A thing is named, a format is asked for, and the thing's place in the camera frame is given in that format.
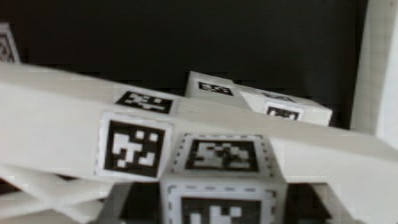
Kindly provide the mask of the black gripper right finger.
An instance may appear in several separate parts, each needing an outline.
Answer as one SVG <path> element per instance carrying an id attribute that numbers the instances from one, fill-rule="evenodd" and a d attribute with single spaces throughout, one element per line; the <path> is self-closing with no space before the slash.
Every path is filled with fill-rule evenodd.
<path id="1" fill-rule="evenodd" d="M 312 189 L 321 200 L 321 204 L 330 213 L 326 224 L 362 224 L 353 218 L 348 208 L 341 201 L 339 191 L 330 187 L 326 183 L 314 183 Z"/>

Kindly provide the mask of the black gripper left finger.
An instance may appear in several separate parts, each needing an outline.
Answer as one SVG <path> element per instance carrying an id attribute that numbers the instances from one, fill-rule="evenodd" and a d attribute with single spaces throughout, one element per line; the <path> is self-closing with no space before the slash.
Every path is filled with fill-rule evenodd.
<path id="1" fill-rule="evenodd" d="M 129 183 L 117 183 L 113 185 L 94 224 L 124 224 L 122 209 L 127 200 L 129 189 Z"/>

